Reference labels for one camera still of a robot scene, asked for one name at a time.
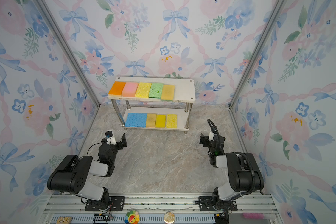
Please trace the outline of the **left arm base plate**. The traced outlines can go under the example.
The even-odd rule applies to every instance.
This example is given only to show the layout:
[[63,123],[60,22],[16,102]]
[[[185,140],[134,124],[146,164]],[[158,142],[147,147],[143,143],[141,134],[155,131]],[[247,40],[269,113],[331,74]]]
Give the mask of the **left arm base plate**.
[[125,199],[124,196],[110,196],[99,201],[88,200],[85,203],[85,211],[123,211]]

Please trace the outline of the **light yellow cellulose sponge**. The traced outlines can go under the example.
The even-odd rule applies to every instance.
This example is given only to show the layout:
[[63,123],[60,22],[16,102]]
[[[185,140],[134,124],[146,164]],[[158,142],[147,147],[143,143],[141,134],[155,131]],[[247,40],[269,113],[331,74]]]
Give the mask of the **light yellow cellulose sponge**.
[[148,99],[152,83],[140,82],[138,84],[135,97],[140,99]]

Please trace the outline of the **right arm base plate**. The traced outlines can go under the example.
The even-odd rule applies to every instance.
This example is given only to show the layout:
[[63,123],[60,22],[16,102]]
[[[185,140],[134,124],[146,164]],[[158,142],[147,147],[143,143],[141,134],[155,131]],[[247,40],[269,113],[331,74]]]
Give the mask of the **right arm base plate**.
[[237,205],[232,201],[222,201],[220,199],[200,196],[195,201],[200,211],[216,211],[216,212],[235,212],[238,211]]

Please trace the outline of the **blue sponge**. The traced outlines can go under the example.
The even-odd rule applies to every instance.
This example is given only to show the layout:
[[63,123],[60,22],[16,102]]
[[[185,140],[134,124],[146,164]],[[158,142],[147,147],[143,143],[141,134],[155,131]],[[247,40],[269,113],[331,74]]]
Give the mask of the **blue sponge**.
[[136,127],[137,113],[128,113],[125,127]]
[[135,127],[145,128],[147,122],[147,114],[146,113],[138,113],[136,115]]

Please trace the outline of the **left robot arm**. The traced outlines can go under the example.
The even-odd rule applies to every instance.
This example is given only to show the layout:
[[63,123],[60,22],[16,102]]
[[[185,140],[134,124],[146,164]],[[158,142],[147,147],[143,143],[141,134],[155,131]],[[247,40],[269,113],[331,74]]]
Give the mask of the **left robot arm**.
[[119,150],[127,147],[126,135],[116,141],[112,131],[106,131],[99,145],[96,161],[92,156],[67,155],[50,175],[49,190],[69,192],[81,198],[85,211],[123,211],[124,196],[109,195],[106,187],[87,180],[89,175],[111,177],[115,169],[115,160]]

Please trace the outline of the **orange sponge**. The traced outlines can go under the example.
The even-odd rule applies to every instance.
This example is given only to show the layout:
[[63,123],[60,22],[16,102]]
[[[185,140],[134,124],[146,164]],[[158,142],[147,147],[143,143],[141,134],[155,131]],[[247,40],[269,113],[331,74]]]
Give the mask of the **orange sponge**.
[[108,92],[109,96],[121,97],[122,91],[126,85],[126,82],[115,81],[110,91]]

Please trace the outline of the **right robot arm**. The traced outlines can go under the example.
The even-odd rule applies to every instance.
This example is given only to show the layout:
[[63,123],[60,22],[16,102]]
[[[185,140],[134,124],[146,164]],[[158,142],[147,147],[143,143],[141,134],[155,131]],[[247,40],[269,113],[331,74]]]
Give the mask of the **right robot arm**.
[[200,211],[233,212],[237,211],[236,200],[264,188],[264,178],[254,156],[250,153],[225,153],[225,137],[210,132],[200,134],[199,144],[209,149],[210,164],[215,168],[226,169],[227,182],[216,187],[211,197],[200,196],[195,204]]

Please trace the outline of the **bright yellow scouring sponge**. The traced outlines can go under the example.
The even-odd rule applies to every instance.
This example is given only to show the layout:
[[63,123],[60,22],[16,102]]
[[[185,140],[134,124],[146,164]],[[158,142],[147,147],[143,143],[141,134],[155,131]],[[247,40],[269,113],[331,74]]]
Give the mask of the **bright yellow scouring sponge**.
[[166,115],[165,114],[157,114],[155,128],[165,128],[166,127]]

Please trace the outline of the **blue sponge front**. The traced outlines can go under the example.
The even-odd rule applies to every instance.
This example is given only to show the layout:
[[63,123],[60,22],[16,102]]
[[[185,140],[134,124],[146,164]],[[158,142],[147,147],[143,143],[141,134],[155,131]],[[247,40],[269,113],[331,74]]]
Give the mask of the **blue sponge front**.
[[145,128],[147,122],[147,114],[146,113],[138,113],[136,115],[135,127]]

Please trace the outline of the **pink sponge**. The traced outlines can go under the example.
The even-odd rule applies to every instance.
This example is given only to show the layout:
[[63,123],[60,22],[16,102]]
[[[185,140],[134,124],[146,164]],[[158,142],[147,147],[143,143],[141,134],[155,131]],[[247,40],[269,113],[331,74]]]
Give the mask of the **pink sponge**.
[[122,97],[125,98],[134,98],[135,93],[137,91],[139,83],[137,82],[126,82],[123,90],[122,90]]

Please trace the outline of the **green sponge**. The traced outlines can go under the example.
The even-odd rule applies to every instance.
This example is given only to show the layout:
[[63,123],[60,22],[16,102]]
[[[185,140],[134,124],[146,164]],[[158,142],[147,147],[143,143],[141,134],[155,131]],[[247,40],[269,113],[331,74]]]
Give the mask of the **green sponge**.
[[163,86],[164,86],[163,83],[152,83],[148,97],[153,99],[160,99]]

